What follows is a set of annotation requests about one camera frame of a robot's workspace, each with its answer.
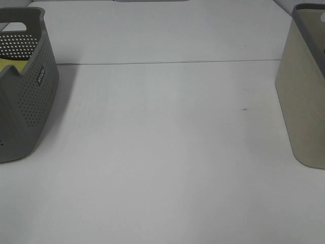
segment yellow item in basket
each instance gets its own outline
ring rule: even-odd
[[[25,65],[27,64],[28,60],[9,60],[0,58],[0,72],[5,68],[7,65],[14,65],[19,72],[23,70]]]

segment basket logo text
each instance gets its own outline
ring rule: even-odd
[[[45,69],[44,69],[44,66],[42,66],[42,67],[41,67],[41,70],[40,70],[40,72],[39,72],[39,75],[37,76],[37,80],[36,80],[36,82],[37,82],[37,84],[38,84],[39,86],[41,86],[42,81],[43,81],[43,79],[44,79],[44,76],[45,76]]]

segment white table surface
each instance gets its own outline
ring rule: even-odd
[[[59,63],[280,59],[291,18],[272,0],[34,2]]]
[[[278,66],[60,66],[40,145],[0,165],[0,243],[323,244]]]

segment beige plastic bin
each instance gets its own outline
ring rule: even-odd
[[[325,169],[325,5],[300,4],[284,48],[276,88],[295,157]]]

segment perforated basket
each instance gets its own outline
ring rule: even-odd
[[[0,71],[0,163],[29,154],[52,107],[58,70],[41,8],[2,8],[0,23],[22,22],[26,31],[0,32],[0,58],[25,61]]]

